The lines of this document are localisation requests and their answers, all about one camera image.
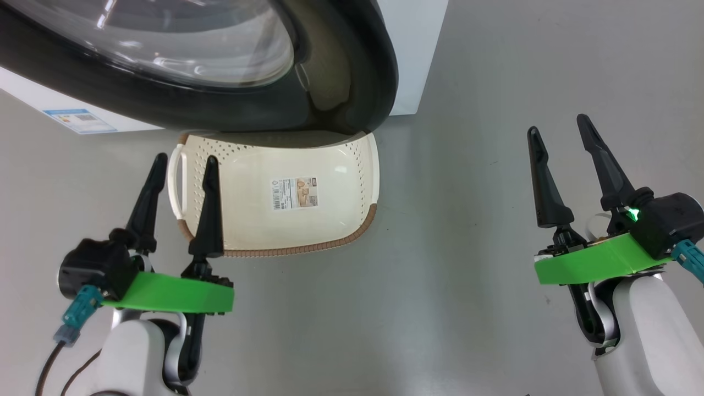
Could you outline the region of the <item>white front-load washing machine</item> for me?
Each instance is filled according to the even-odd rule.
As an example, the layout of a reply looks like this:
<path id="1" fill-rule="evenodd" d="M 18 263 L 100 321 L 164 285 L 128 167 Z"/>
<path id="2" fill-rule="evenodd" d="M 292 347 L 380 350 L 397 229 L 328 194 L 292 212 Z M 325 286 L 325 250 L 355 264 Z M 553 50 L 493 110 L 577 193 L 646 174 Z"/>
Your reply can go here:
<path id="1" fill-rule="evenodd" d="M 390 116 L 413 115 L 417 113 L 421 102 L 448 0 L 379 0 L 379 5 L 398 63 L 398 88 Z M 49 116 L 42 112 L 44 110 L 86 109 L 118 129 L 116 133 L 160 130 L 159 126 L 68 97 L 2 66 L 0 90 L 45 117 Z"/>

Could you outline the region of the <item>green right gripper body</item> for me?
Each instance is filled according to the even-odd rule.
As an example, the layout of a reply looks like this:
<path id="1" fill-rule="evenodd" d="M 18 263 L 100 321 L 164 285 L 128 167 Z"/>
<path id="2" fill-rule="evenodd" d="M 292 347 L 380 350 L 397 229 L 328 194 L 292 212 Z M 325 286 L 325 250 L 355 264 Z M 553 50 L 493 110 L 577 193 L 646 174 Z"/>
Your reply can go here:
<path id="1" fill-rule="evenodd" d="M 630 276 L 669 261 L 669 256 L 653 258 L 631 233 L 589 245 L 571 227 L 558 227 L 553 245 L 535 256 L 535 272 L 542 285 L 581 285 Z"/>

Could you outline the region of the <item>white basket label sticker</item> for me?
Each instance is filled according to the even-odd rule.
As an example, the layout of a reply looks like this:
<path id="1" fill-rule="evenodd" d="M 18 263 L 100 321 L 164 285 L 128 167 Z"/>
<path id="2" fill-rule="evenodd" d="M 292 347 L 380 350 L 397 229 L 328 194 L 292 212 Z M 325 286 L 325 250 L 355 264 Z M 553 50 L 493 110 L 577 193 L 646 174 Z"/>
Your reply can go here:
<path id="1" fill-rule="evenodd" d="M 272 180 L 272 209 L 275 211 L 302 210 L 319 206 L 318 179 L 296 177 Z"/>

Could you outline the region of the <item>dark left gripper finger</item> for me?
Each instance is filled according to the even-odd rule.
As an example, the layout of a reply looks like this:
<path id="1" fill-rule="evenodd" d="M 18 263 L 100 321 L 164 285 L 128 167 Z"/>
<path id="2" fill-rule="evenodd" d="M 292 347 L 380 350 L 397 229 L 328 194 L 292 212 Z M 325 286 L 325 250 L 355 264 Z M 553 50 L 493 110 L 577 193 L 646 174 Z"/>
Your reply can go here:
<path id="1" fill-rule="evenodd" d="M 128 246 L 140 254 L 156 251 L 155 225 L 158 200 L 166 182 L 168 155 L 156 155 L 148 176 L 141 188 L 137 201 L 131 211 L 125 230 L 130 233 Z"/>
<path id="2" fill-rule="evenodd" d="M 219 161 L 215 156 L 209 156 L 206 161 L 202 188 L 205 193 L 203 205 L 189 253 L 195 259 L 217 258 L 224 254 L 224 241 Z"/>

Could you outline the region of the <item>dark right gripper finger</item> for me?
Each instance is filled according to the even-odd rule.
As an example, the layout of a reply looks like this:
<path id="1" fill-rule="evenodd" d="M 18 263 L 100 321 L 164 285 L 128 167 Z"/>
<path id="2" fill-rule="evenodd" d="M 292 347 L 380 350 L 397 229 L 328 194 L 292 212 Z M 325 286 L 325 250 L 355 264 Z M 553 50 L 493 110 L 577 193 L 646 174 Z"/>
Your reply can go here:
<path id="1" fill-rule="evenodd" d="M 564 204 L 548 168 L 549 155 L 537 127 L 527 133 L 530 171 L 535 198 L 536 223 L 539 228 L 568 226 L 574 221 L 573 211 Z"/>
<path id="2" fill-rule="evenodd" d="M 627 207 L 640 209 L 653 201 L 654 192 L 651 188 L 637 190 L 633 187 L 591 118 L 586 114 L 578 114 L 576 123 L 584 150 L 591 155 L 595 166 L 602 191 L 602 208 L 605 211 L 624 210 Z"/>

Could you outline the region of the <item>black washing machine door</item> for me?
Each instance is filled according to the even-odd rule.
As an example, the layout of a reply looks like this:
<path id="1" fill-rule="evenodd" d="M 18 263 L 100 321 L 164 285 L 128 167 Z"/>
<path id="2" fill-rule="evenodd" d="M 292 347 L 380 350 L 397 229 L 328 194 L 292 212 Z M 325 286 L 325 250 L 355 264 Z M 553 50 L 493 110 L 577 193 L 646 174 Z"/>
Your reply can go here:
<path id="1" fill-rule="evenodd" d="M 377 128 L 398 88 L 377 0 L 0 0 L 0 66 L 160 127 Z"/>

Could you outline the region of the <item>blue energy label sticker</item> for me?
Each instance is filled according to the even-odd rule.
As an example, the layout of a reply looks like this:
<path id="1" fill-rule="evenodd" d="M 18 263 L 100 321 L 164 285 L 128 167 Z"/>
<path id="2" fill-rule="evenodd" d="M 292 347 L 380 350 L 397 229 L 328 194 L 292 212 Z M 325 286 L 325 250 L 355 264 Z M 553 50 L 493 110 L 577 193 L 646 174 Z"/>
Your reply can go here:
<path id="1" fill-rule="evenodd" d="M 118 129 L 86 109 L 44 110 L 42 112 L 79 135 L 118 132 Z"/>

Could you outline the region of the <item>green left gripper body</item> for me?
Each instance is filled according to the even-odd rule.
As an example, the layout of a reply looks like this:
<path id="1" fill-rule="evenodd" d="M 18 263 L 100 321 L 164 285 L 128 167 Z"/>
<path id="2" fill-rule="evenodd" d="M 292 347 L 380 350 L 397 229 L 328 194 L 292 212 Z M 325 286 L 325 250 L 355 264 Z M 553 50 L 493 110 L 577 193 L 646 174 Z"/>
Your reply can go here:
<path id="1" fill-rule="evenodd" d="M 104 304 L 139 311 L 180 312 L 184 314 L 226 314 L 234 307 L 234 289 L 228 285 L 178 278 L 140 270 L 147 258 L 129 258 L 111 264 L 102 276 L 102 289 L 108 293 Z"/>

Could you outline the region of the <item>cream perforated laundry basket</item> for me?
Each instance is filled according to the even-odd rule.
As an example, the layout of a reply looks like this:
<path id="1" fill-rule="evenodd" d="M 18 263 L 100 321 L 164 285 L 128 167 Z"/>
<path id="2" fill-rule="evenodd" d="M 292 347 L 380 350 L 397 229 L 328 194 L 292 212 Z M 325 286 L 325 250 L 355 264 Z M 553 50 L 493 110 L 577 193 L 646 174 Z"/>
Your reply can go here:
<path id="1" fill-rule="evenodd" d="M 184 134 L 169 158 L 169 203 L 187 240 L 196 235 L 206 160 L 219 161 L 224 254 L 270 257 L 329 250 L 357 240 L 375 217 L 380 193 L 374 135 L 339 145 L 278 148 Z M 315 177 L 319 206 L 275 211 L 270 183 Z"/>

